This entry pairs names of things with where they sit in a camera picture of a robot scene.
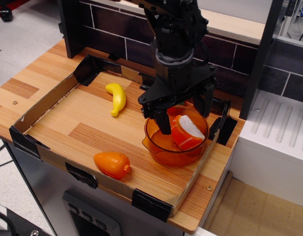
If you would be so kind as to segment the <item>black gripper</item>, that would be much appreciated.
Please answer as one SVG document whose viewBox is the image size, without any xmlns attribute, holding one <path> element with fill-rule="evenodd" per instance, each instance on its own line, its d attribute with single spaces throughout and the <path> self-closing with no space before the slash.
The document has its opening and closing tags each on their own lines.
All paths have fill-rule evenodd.
<svg viewBox="0 0 303 236">
<path fill-rule="evenodd" d="M 195 66 L 192 59 L 168 62 L 153 57 L 154 83 L 138 98 L 145 118 L 155 119 L 164 135 L 171 134 L 168 108 L 193 100 L 194 108 L 206 118 L 212 107 L 217 67 L 206 64 Z"/>
</svg>

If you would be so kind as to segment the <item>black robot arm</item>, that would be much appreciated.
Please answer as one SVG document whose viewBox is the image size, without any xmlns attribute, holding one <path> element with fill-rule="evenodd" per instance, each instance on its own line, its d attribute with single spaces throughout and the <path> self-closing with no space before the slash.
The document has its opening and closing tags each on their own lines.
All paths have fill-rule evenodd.
<svg viewBox="0 0 303 236">
<path fill-rule="evenodd" d="M 195 0 L 137 0 L 154 33 L 151 43 L 155 81 L 138 99 L 145 118 L 154 119 L 162 134 L 171 134 L 167 110 L 193 100 L 207 117 L 212 107 L 217 68 L 193 63 L 194 49 L 203 46 L 205 19 Z"/>
</svg>

